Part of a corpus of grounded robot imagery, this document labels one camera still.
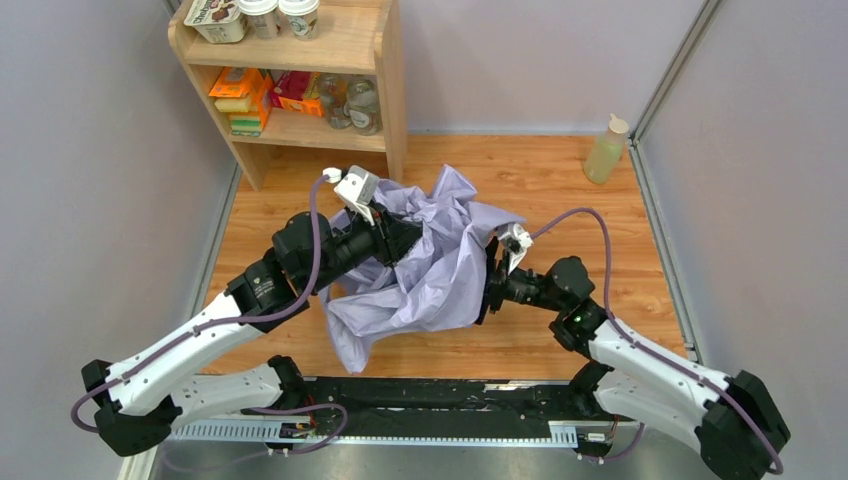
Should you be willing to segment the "lavender folding umbrella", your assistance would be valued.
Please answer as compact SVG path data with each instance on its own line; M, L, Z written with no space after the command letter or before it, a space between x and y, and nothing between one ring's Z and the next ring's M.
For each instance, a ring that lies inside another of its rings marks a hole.
M361 373L373 344L402 333L471 326L479 317L486 282L486 252L495 230L524 218L476 201L477 190L445 165L429 192L379 182L375 199L418 223L422 236L393 267L369 258L320 293L328 335L350 373Z

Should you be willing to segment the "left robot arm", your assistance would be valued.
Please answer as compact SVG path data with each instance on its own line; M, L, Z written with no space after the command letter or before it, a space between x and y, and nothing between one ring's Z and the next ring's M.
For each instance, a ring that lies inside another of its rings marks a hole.
M293 216L263 257L195 317L126 360L85 365L81 374L97 405L93 419L104 443L129 457L200 419L263 408L291 414L305 407L305 382L289 357L274 356L236 374L200 370L307 310L310 296L363 262L396 265L422 238L420 223L377 203L368 209L371 219L345 212L348 222L341 228L319 213Z

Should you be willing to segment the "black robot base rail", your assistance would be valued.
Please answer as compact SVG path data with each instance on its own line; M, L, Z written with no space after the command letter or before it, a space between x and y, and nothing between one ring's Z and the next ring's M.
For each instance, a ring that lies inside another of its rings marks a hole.
M314 377L297 399L321 407L317 432L342 425L347 437L537 440L562 422L611 440L621 428L567 382Z

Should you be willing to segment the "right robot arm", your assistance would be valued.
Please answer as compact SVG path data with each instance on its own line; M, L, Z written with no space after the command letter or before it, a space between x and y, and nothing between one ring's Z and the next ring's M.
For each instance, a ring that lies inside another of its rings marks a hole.
M539 274L512 267L517 243L492 239L485 248L480 314L504 302L555 313L549 328L567 351L587 360L572 379L591 409L636 420L684 443L721 479L779 474L789 428L765 383L678 356L608 314L580 258L557 260Z

